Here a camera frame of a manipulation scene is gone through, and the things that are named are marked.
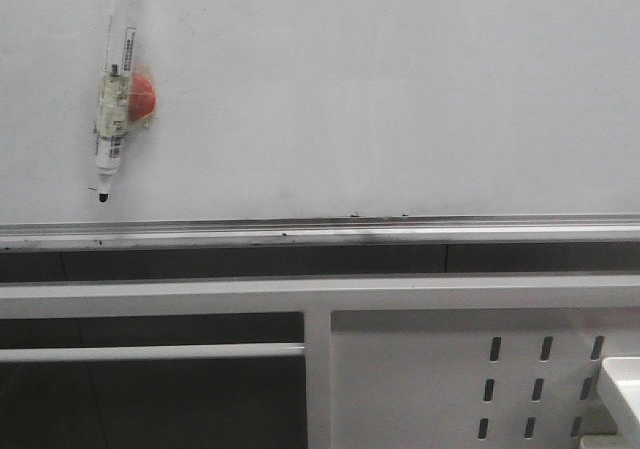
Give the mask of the aluminium whiteboard tray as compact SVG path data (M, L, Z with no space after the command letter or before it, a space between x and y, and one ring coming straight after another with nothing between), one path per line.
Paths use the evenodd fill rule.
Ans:
M4 252L164 248L636 242L636 214L401 216L4 224Z

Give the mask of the white whiteboard marker pen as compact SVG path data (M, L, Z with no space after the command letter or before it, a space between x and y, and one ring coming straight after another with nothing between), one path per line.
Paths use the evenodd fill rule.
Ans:
M109 200L128 131L140 3L141 0L110 0L105 61L94 122L96 191L101 203Z

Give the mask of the red round magnet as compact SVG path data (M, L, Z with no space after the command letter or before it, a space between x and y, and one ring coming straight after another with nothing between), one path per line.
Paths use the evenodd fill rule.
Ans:
M129 121L144 121L153 115L155 108L156 93L151 78L143 71L135 71L129 95Z

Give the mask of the white plastic bin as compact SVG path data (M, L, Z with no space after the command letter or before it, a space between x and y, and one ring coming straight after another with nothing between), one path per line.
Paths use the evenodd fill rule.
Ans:
M597 392L629 448L639 447L639 358L602 361Z

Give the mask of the white whiteboard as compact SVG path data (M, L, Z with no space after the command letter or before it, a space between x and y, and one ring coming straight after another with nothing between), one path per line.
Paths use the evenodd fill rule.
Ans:
M141 2L100 203L110 0L1 0L3 223L639 210L639 0Z

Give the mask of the white metal shelf frame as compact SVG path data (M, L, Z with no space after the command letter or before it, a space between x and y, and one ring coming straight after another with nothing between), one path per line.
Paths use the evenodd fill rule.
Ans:
M577 448L637 275L7 283L5 448Z

